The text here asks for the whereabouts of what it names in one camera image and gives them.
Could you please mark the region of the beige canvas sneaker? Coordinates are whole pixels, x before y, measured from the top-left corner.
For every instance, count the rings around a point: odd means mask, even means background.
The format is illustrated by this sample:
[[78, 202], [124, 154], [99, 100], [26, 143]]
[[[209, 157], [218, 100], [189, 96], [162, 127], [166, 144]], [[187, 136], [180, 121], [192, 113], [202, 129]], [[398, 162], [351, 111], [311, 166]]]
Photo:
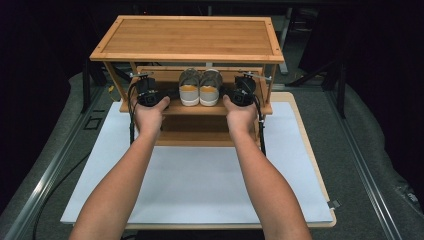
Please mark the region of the beige canvas sneaker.
[[223, 84], [223, 77], [216, 69], [207, 69], [200, 80], [200, 103], [203, 106], [214, 106], [219, 99], [219, 90]]
[[179, 77], [179, 95], [184, 106], [195, 106], [200, 101], [200, 73], [194, 68], [184, 70]]

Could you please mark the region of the black metal stand leg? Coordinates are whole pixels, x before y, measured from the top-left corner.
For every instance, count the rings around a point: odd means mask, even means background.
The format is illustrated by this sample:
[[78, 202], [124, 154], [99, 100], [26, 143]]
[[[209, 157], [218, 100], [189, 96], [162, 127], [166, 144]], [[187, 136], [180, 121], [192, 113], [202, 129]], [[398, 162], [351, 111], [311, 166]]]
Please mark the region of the black metal stand leg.
[[96, 86], [106, 85], [107, 80], [103, 73], [102, 63], [87, 59], [83, 64], [82, 81], [83, 106], [81, 112], [85, 113], [91, 105], [91, 81], [94, 81]]
[[345, 112], [345, 86], [346, 86], [346, 68], [343, 63], [339, 66], [339, 77], [337, 80], [337, 103], [336, 108], [339, 115], [344, 118]]

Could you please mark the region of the three-tier wooden shoe rack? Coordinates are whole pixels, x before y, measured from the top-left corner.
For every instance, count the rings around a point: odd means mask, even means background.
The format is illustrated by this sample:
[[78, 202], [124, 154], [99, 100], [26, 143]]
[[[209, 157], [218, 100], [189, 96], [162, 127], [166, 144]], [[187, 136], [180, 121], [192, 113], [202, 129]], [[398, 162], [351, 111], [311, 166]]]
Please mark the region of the three-tier wooden shoe rack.
[[[270, 96], [276, 68], [284, 60], [273, 24], [268, 17], [217, 16], [134, 16], [122, 15], [109, 28], [90, 55], [102, 62], [111, 78], [118, 77], [117, 62], [131, 65], [130, 74], [148, 72], [156, 80], [156, 89], [179, 89], [179, 77], [188, 69], [202, 76], [207, 69], [218, 70], [222, 86], [234, 89], [234, 77], [242, 71], [271, 77], [254, 77], [255, 105], [259, 118], [249, 136], [255, 144], [264, 144], [264, 118], [271, 114]], [[129, 86], [118, 90], [122, 111], [132, 114], [137, 91], [130, 76]], [[214, 106], [184, 106], [171, 99], [164, 111], [160, 146], [229, 147], [232, 144], [226, 123], [227, 110], [219, 93]]]

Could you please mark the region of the white table sheet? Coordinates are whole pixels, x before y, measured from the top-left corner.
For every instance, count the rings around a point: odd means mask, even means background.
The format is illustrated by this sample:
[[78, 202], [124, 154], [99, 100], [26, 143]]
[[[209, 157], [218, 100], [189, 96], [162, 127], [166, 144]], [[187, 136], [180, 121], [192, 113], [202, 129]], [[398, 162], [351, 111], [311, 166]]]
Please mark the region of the white table sheet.
[[[63, 212], [73, 224], [95, 186], [129, 147], [129, 117], [112, 104], [91, 155]], [[265, 120], [266, 155], [292, 187], [309, 225], [331, 226], [335, 216], [307, 151], [294, 108], [274, 102]], [[232, 147], [157, 146], [130, 224], [257, 224]]]

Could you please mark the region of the grey metal floor rail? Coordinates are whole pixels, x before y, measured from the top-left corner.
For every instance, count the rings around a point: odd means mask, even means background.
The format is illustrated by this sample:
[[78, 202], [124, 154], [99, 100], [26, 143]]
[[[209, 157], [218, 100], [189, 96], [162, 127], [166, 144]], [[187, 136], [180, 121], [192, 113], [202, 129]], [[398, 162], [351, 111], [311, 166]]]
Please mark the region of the grey metal floor rail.
[[333, 92], [324, 92], [327, 101], [330, 104], [332, 112], [342, 129], [345, 139], [354, 156], [354, 165], [370, 200], [370, 203], [374, 209], [374, 212], [380, 222], [385, 237], [387, 240], [403, 240], [401, 233], [387, 207], [387, 204], [381, 194], [379, 187], [377, 186], [375, 179], [370, 172], [370, 169], [365, 161], [365, 158], [360, 151], [359, 145], [353, 135], [353, 132], [349, 126], [348, 121], [342, 117], [337, 109], [337, 100]]
[[0, 215], [0, 240], [66, 240], [71, 226], [60, 222], [112, 104], [105, 87], [92, 90], [82, 109], [73, 90], [41, 155]]

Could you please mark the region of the person's left hand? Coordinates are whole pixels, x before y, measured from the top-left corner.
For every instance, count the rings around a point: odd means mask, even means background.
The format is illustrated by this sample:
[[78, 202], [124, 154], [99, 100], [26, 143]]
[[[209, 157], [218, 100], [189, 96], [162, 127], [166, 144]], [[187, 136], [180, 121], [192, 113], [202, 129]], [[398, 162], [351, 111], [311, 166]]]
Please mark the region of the person's left hand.
[[153, 107], [137, 104], [135, 110], [135, 124], [141, 136], [157, 139], [163, 121], [163, 111], [170, 104], [170, 98], [164, 97]]

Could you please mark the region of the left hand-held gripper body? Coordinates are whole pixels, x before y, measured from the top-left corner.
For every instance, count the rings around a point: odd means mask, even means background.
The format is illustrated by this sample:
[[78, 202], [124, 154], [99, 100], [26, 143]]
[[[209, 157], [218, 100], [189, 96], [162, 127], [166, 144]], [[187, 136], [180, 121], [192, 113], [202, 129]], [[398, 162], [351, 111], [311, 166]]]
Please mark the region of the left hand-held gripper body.
[[137, 103], [145, 107], [153, 107], [158, 104], [166, 94], [156, 89], [156, 80], [150, 77], [148, 72], [130, 74], [135, 79], [132, 84], [137, 91]]

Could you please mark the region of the person's right hand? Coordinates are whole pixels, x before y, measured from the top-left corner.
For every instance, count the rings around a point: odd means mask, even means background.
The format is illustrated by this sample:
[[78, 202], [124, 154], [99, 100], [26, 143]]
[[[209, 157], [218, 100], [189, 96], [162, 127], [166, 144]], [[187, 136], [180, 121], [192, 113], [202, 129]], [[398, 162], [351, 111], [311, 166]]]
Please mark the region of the person's right hand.
[[237, 106], [227, 95], [223, 96], [223, 104], [227, 109], [227, 124], [232, 137], [244, 134], [248, 135], [257, 119], [257, 109], [254, 104], [248, 106]]

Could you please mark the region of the white metal table leg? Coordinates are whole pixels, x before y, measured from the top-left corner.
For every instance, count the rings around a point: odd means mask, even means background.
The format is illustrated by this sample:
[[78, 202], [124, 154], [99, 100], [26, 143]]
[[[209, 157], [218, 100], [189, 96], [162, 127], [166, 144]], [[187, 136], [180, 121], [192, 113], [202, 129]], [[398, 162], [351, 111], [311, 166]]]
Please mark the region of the white metal table leg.
[[[281, 35], [280, 35], [280, 48], [282, 53], [283, 53], [286, 38], [287, 38], [289, 24], [290, 24], [290, 19], [286, 15], [284, 15], [282, 20], [282, 29], [281, 29]], [[279, 67], [280, 67], [280, 72], [282, 75], [288, 75], [289, 71], [288, 71], [287, 63], [285, 60], [283, 61], [282, 64], [279, 65]]]

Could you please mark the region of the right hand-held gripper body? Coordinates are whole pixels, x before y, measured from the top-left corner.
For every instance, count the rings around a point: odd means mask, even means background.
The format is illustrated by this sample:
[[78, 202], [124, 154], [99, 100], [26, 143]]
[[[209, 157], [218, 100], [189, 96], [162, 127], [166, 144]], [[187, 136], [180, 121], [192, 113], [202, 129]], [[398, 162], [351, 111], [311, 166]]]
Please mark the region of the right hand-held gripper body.
[[[259, 104], [258, 97], [255, 95], [256, 82], [254, 77], [260, 78], [261, 76], [250, 71], [242, 71], [242, 76], [234, 77], [235, 88], [230, 91], [230, 99], [233, 104], [240, 107]], [[271, 80], [271, 77], [262, 76], [261, 78]]]

